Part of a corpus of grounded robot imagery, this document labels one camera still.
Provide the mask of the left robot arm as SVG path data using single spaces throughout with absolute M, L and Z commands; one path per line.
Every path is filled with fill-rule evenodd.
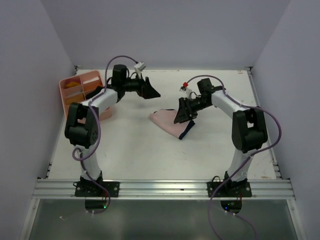
M 131 78 L 125 65 L 116 64 L 112 76 L 105 78 L 103 89 L 90 99 L 72 103 L 69 107 L 64 135 L 74 146 L 72 158 L 80 162 L 80 182 L 86 185 L 87 192 L 92 196 L 99 196 L 106 191 L 96 155 L 102 136 L 101 113 L 118 103 L 127 92 L 135 92 L 146 100 L 161 96 L 152 87 L 149 78 L 142 76 L 145 68 L 144 62 L 136 62 L 133 67 L 135 78 Z

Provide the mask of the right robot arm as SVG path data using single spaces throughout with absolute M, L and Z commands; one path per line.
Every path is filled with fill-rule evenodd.
M 220 186 L 227 196 L 235 196 L 248 181 L 248 171 L 256 151 L 268 140 L 264 112 L 256 106 L 244 106 L 229 96 L 223 82 L 211 75 L 201 75 L 199 95 L 181 97 L 174 124 L 194 120 L 198 111 L 214 106 L 232 120 L 231 140 L 235 147 L 230 167 Z

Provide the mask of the pink underwear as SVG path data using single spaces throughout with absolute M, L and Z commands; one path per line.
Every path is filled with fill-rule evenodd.
M 151 113 L 148 118 L 165 132 L 182 140 L 193 128 L 195 122 L 188 120 L 184 123 L 174 123 L 177 113 L 175 109 L 160 109 Z

